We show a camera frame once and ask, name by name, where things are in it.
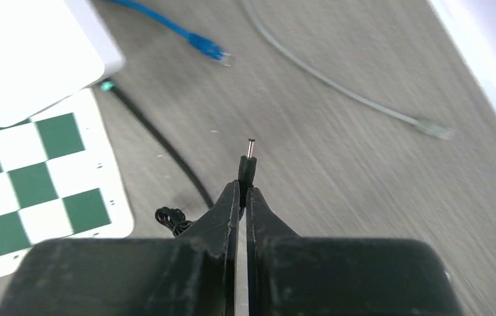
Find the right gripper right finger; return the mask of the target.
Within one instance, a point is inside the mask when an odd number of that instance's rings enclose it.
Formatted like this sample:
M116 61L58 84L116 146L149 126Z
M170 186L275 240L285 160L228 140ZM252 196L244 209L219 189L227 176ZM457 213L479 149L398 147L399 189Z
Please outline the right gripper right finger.
M462 315L427 243L303 237L257 188L246 195L246 233L251 315Z

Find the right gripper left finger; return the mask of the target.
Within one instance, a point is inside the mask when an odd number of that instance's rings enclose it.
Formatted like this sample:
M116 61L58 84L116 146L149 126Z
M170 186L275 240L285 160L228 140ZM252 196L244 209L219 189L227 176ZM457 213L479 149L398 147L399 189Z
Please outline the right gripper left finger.
M240 188L175 238L64 238L34 246L0 315L233 315Z

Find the black power adapter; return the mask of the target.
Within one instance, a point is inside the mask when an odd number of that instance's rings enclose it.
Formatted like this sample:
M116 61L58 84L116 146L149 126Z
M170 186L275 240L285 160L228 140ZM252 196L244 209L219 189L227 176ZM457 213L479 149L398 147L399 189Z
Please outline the black power adapter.
M253 186L253 181L256 173L257 159L254 157L255 139L248 140L248 148L246 155L240 158L238 167L238 178L240 184L240 206L239 218L241 219L247 204L247 191ZM155 219L159 224L168 228L174 237L182 234L185 230L194 224L186 218L186 215L180 209L171 209L162 207L155 211Z

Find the white switch box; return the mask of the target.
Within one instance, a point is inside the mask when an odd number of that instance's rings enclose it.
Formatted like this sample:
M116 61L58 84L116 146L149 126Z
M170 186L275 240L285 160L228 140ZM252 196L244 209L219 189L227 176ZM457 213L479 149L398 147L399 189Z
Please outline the white switch box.
M91 1L0 1L0 127L93 86L124 63Z

